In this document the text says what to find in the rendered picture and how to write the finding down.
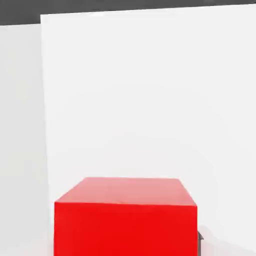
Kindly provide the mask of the small red cube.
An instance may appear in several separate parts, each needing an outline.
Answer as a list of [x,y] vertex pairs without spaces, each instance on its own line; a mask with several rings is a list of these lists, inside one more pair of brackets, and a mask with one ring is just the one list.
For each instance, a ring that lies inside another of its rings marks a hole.
[[87,177],[54,203],[53,256],[198,256],[198,208],[175,178]]

